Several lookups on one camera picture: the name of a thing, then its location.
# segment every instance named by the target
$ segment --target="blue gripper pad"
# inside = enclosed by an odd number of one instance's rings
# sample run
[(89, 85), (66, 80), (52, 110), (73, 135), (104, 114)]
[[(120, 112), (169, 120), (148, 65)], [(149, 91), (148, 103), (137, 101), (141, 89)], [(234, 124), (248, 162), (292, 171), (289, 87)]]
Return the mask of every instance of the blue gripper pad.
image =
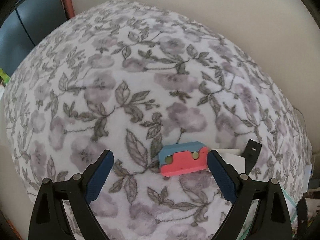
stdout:
[(99, 193), (112, 169), (113, 162), (113, 153), (109, 151), (87, 183), (87, 191), (84, 198), (88, 205), (91, 201), (98, 198)]
[(219, 160), (214, 156), (213, 151), (208, 153), (207, 162), (208, 168), (217, 182), (224, 198), (234, 204), (237, 200), (236, 186)]

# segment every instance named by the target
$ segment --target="green object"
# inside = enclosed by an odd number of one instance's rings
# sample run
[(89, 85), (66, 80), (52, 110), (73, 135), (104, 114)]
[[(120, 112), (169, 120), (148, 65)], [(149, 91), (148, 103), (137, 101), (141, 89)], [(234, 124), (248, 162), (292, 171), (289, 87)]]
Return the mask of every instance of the green object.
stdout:
[(172, 155), (169, 155), (166, 158), (164, 158), (164, 161), (166, 164), (171, 164), (173, 162)]
[(198, 153), (198, 152), (193, 152), (193, 153), (192, 153), (192, 158), (193, 158), (194, 160), (199, 159), (199, 153)]
[(4, 82), (7, 84), (10, 80), (10, 77), (3, 71), (2, 68), (0, 68), (0, 77), (4, 80)]

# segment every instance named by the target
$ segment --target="pink block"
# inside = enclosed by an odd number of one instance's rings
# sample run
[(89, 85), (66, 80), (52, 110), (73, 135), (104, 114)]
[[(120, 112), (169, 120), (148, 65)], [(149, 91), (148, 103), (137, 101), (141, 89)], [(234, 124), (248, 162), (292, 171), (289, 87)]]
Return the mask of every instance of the pink block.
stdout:
[(160, 167), (163, 176), (172, 177), (181, 174), (191, 173), (207, 169), (208, 148), (202, 147), (199, 151), (199, 158), (194, 160), (190, 151), (176, 152), (172, 155), (171, 164)]

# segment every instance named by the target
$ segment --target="beige wall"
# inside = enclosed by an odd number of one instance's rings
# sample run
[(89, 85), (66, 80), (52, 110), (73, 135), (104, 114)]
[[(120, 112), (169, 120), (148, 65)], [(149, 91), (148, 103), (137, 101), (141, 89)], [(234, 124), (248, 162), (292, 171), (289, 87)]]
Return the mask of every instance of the beige wall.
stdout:
[(13, 164), (6, 127), (2, 98), (0, 100), (0, 208), (21, 237), (28, 239), (33, 204)]
[[(107, 0), (73, 0), (79, 13)], [(300, 0), (135, 0), (193, 18), (247, 51), (305, 116), (320, 150), (320, 30)]]

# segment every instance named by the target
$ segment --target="floral blanket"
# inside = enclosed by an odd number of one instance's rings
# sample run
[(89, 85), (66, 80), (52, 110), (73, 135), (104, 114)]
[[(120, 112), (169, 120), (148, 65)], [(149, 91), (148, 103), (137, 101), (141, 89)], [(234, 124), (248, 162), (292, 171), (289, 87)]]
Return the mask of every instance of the floral blanket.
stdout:
[(244, 150), (259, 141), (250, 176), (275, 177), (295, 201), (302, 196), (311, 146), (287, 98), (239, 47), (171, 11), (116, 0), (77, 15), (21, 63), (5, 105), (32, 201), (44, 177), (69, 179), (113, 151), (113, 171), (91, 204), (110, 239), (210, 239), (225, 219), (230, 202), (208, 172), (159, 174), (163, 145)]

